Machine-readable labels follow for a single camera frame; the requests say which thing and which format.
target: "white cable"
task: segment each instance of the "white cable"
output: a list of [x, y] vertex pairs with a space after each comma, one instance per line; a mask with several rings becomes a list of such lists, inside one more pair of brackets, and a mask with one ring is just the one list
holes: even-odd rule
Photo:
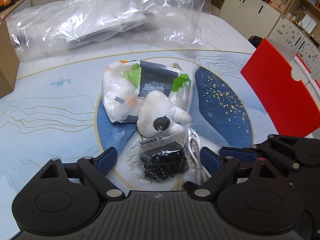
[[199, 135], [195, 132], [191, 141], [188, 143], [188, 151], [196, 164], [196, 184], [201, 185], [211, 177], [210, 173], [201, 165], [200, 151], [201, 141]]

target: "clear plastic bag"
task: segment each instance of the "clear plastic bag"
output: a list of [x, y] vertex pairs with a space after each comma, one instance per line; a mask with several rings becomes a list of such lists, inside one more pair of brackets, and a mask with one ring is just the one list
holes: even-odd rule
[[139, 141], [128, 152], [128, 161], [143, 168], [143, 174], [137, 174], [141, 182], [166, 181], [187, 172], [187, 180], [195, 181], [195, 166], [187, 147], [193, 133], [188, 124]]
[[189, 76], [179, 67], [120, 60], [105, 69], [102, 101], [111, 122], [137, 122], [149, 92], [163, 92], [175, 106], [186, 111], [190, 88]]
[[25, 9], [7, 23], [21, 61], [104, 41], [140, 25], [153, 30], [154, 41], [200, 46], [205, 1], [64, 0]]

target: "blue gripper pad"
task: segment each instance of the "blue gripper pad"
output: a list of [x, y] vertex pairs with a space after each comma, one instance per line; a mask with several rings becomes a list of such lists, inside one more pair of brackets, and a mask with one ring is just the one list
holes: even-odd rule
[[98, 157], [94, 158], [92, 164], [98, 171], [106, 176], [111, 171], [113, 166], [116, 165], [117, 158], [117, 150], [114, 147], [110, 147]]
[[258, 156], [252, 149], [244, 148], [231, 148], [231, 147], [222, 147], [219, 151], [219, 155], [223, 158], [226, 156], [232, 156], [239, 159], [242, 163], [255, 163]]
[[218, 169], [224, 164], [224, 160], [219, 155], [215, 154], [208, 147], [203, 147], [200, 151], [200, 162], [210, 173], [215, 174]]

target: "green patch on packaging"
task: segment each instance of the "green patch on packaging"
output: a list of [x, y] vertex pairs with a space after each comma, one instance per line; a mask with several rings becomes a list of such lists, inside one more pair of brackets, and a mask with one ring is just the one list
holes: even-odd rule
[[123, 72], [123, 76], [129, 80], [135, 88], [138, 88], [141, 81], [141, 66], [139, 64], [134, 64], [131, 67], [131, 70]]
[[178, 92], [183, 85], [189, 85], [190, 78], [187, 74], [181, 74], [172, 82], [172, 91]]

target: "white marble tabletop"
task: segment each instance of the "white marble tabletop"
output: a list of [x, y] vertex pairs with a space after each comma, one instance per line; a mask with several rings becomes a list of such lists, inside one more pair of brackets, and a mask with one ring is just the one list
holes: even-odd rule
[[150, 40], [143, 43], [137, 42], [134, 38], [141, 35], [141, 33], [134, 34], [132, 29], [130, 35], [119, 33], [103, 42], [91, 42], [68, 51], [59, 51], [56, 55], [50, 57], [21, 62], [17, 79], [60, 65], [124, 53], [171, 49], [221, 50], [248, 54], [252, 54], [255, 51], [254, 46], [238, 31], [216, 16], [202, 13], [199, 26], [202, 30], [201, 42], [203, 44], [200, 48], [169, 42], [159, 44]]

